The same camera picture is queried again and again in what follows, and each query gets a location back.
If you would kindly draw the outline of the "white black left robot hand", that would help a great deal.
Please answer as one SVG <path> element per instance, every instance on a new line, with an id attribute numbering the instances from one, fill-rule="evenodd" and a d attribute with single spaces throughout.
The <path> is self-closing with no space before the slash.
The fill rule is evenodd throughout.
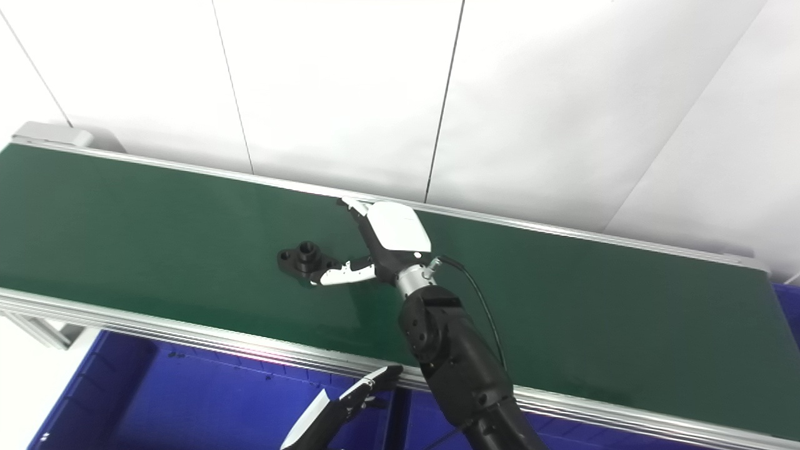
<path id="1" fill-rule="evenodd" d="M 388 408 L 388 401 L 378 396 L 397 387 L 404 368 L 392 364 L 371 371 L 358 379 L 338 397 L 323 390 L 294 422 L 281 449 L 328 449 L 337 433 L 348 422 L 369 408 Z"/>

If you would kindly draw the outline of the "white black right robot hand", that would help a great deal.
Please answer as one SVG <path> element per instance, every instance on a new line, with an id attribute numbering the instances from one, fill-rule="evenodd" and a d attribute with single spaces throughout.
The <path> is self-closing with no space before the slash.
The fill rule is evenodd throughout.
<path id="1" fill-rule="evenodd" d="M 338 202 L 347 207 L 357 223 L 368 255 L 312 274 L 312 285 L 357 284 L 377 279 L 408 296 L 436 284 L 434 269 L 429 265 L 431 240 L 413 208 L 355 197 L 340 197 Z"/>

